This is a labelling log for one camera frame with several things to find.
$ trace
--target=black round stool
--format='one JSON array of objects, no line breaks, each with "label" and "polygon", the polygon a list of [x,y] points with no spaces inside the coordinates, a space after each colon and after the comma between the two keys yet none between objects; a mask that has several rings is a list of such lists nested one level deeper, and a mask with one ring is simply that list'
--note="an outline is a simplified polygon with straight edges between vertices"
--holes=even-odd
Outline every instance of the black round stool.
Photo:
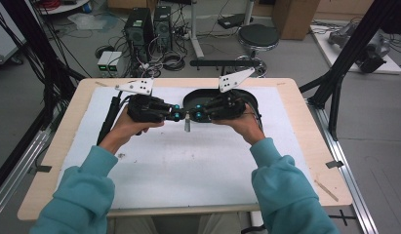
[{"label": "black round stool", "polygon": [[249,56],[242,56],[237,60],[258,60],[260,65],[255,67],[257,77],[264,77],[267,72],[266,63],[256,54],[261,51],[270,51],[276,48],[279,43],[279,35],[274,27],[268,27],[261,24],[249,24],[239,29],[238,39],[246,49],[250,50]]}]

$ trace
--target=wooden table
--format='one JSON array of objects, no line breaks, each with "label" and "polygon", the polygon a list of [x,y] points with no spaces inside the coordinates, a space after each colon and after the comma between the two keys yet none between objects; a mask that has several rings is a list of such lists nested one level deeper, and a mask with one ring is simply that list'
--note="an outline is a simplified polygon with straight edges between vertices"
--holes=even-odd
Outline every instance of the wooden table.
[{"label": "wooden table", "polygon": [[[37,173],[18,212],[19,219],[34,220],[40,211],[52,199],[56,189],[60,168],[66,156],[82,117],[97,87],[113,87],[136,79],[86,79],[81,81],[77,91],[60,122],[60,126],[45,155],[42,165],[52,166],[49,173]],[[163,78],[156,79],[157,87],[200,87],[216,88],[216,78]],[[328,206],[348,206],[352,203],[351,195],[336,168],[328,169],[325,164],[333,161],[332,155],[322,138],[315,121],[293,79],[247,79],[242,87],[275,87],[289,115],[291,125],[301,147],[302,154],[309,167],[320,203]],[[163,214],[201,214],[217,212],[256,211],[258,205],[204,207],[204,208],[169,208],[149,210],[112,211],[116,215],[163,215]]]}]

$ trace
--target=person's right arm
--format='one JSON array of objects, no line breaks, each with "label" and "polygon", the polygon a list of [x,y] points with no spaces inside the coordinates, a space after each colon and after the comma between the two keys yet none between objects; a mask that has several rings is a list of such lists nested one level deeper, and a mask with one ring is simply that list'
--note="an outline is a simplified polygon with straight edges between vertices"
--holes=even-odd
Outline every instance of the person's right arm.
[{"label": "person's right arm", "polygon": [[295,167],[294,158],[281,156],[271,138],[266,138],[255,115],[246,107],[234,120],[214,121],[228,125],[252,145],[258,165],[252,172],[264,225],[276,233],[339,233],[319,203],[319,198],[304,174]]}]

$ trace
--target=stool seat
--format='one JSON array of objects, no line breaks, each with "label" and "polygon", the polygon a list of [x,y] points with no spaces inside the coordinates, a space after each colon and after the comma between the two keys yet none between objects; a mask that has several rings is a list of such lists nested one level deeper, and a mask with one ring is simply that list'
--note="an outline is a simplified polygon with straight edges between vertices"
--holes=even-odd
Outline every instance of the stool seat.
[{"label": "stool seat", "polygon": [[275,28],[262,24],[250,24],[240,28],[239,41],[247,47],[268,51],[277,46],[279,36]]}]

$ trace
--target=person's left hand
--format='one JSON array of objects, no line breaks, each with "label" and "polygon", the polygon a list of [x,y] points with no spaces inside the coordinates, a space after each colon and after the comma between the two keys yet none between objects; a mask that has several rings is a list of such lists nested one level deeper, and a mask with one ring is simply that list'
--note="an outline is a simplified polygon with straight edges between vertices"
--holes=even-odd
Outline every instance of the person's left hand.
[{"label": "person's left hand", "polygon": [[164,125],[161,123],[141,123],[135,122],[127,114],[128,106],[125,106],[120,117],[118,117],[112,130],[106,135],[102,140],[99,147],[102,147],[112,154],[115,154],[117,150],[125,143],[127,143],[130,138],[139,132],[147,132],[149,128],[157,128]]}]

